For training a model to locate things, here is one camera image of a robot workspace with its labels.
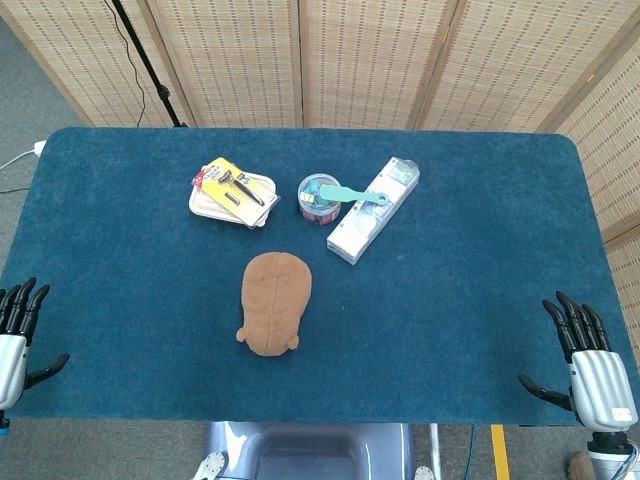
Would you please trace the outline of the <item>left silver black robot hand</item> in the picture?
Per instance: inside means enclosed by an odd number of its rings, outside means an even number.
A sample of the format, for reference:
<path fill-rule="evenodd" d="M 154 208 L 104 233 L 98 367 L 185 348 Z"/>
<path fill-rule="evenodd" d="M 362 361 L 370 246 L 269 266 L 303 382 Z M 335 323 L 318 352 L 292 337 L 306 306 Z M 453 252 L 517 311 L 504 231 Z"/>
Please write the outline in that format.
<path fill-rule="evenodd" d="M 31 277 L 11 289 L 0 289 L 0 416 L 11 409 L 29 390 L 58 374 L 70 355 L 61 354 L 49 366 L 29 373 L 29 351 L 38 324 L 42 303 L 50 285 L 33 292 L 37 279 Z"/>

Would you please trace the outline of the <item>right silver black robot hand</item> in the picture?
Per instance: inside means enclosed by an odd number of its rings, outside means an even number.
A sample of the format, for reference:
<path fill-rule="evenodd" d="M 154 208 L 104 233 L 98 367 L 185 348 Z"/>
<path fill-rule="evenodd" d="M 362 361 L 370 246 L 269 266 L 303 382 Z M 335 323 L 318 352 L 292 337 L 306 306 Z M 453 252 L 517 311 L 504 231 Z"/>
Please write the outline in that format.
<path fill-rule="evenodd" d="M 638 421 L 631 382 L 621 356 L 612 348 L 599 313 L 565 292 L 542 305 L 551 317 L 570 379 L 567 394 L 546 389 L 520 374 L 520 384 L 534 397 L 575 414 L 595 433 L 626 432 Z"/>

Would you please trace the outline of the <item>brown capybara plush toy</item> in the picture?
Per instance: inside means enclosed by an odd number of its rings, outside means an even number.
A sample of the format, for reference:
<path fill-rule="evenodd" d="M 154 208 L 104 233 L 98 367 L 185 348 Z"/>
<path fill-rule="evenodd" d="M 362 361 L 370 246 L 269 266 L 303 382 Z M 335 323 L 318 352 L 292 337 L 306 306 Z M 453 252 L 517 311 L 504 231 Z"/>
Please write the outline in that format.
<path fill-rule="evenodd" d="M 311 270 L 297 256 L 267 252 L 254 257 L 243 274 L 243 324 L 236 340 L 264 357 L 295 350 L 311 291 Z"/>

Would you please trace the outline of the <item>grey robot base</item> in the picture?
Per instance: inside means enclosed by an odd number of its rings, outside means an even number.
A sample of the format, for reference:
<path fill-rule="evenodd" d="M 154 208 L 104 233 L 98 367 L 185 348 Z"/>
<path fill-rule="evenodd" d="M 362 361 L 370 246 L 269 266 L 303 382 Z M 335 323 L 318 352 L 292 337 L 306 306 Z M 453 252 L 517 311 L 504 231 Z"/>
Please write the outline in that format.
<path fill-rule="evenodd" d="M 191 480 L 442 480 L 438 426 L 429 466 L 415 464 L 406 423 L 214 421 Z"/>

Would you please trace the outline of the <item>yellow razor blister pack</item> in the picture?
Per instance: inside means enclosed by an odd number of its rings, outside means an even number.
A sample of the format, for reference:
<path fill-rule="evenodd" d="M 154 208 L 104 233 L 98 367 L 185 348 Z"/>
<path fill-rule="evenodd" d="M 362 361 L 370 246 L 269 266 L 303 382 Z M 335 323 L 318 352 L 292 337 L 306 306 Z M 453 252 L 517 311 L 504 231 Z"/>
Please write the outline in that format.
<path fill-rule="evenodd" d="M 188 205 L 195 215 L 254 229 L 266 224 L 279 200 L 271 178 L 248 173 L 218 157 L 193 178 Z"/>

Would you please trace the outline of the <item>long white clear box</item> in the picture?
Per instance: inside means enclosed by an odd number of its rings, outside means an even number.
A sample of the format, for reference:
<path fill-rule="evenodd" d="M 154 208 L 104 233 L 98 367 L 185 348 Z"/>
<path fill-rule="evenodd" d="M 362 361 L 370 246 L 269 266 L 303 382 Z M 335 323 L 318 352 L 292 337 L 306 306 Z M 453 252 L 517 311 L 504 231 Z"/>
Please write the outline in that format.
<path fill-rule="evenodd" d="M 419 182 L 420 169 L 412 160 L 392 157 L 366 189 L 384 195 L 385 205 L 358 200 L 327 238 L 327 248 L 355 265 Z"/>

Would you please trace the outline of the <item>blue carpet table cover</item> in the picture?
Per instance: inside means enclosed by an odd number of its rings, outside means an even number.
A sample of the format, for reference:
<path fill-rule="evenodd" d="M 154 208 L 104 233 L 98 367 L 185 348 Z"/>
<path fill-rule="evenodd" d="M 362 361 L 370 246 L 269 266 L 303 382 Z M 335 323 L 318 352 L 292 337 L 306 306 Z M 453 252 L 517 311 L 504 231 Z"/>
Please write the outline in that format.
<path fill-rule="evenodd" d="M 640 377 L 559 134 L 64 128 L 0 288 L 50 286 L 13 417 L 571 425 L 543 301 Z"/>

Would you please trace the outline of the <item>green plastic brush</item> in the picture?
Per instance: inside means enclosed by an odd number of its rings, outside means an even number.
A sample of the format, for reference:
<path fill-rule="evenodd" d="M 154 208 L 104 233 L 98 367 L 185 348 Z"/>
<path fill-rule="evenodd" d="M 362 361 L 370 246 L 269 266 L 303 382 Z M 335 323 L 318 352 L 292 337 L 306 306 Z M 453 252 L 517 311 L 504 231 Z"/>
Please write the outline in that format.
<path fill-rule="evenodd" d="M 348 187 L 329 184 L 320 186 L 319 196 L 324 200 L 340 203 L 364 201 L 379 206 L 385 206 L 389 203 L 388 197 L 383 193 L 359 192 Z"/>

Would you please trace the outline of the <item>black tripod stand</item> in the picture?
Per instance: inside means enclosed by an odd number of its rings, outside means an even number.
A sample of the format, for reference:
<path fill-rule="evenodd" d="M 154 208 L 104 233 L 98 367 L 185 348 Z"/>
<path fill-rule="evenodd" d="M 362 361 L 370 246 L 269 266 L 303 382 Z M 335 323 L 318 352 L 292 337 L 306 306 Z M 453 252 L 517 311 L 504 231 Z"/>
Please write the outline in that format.
<path fill-rule="evenodd" d="M 170 100 L 170 91 L 169 89 L 160 81 L 145 49 L 144 46 L 142 45 L 139 36 L 137 35 L 137 32 L 135 30 L 135 27 L 133 25 L 133 23 L 131 22 L 126 9 L 124 8 L 124 5 L 122 4 L 121 0 L 108 0 L 109 3 L 115 8 L 115 12 L 117 14 L 117 16 L 120 19 L 120 22 L 122 23 L 122 25 L 124 26 L 128 38 L 131 40 L 134 48 L 136 49 L 138 56 L 140 57 L 155 89 L 157 92 L 157 95 L 159 97 L 159 99 L 161 100 L 162 104 L 164 105 L 172 123 L 174 127 L 184 127 L 186 128 L 187 125 L 182 122 L 175 109 L 173 108 L 173 105 L 171 104 L 171 100 Z"/>

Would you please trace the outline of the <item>clear jar of binder clips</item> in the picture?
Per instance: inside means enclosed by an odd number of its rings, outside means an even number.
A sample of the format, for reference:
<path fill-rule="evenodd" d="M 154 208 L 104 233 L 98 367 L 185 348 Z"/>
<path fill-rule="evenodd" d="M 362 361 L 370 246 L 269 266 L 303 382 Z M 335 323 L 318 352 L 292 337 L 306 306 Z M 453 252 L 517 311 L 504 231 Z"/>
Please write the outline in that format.
<path fill-rule="evenodd" d="M 341 203 L 323 199 L 320 196 L 322 185 L 340 186 L 340 183 L 328 174 L 311 174 L 299 184 L 297 197 L 299 211 L 305 220 L 319 225 L 327 225 L 339 217 Z"/>

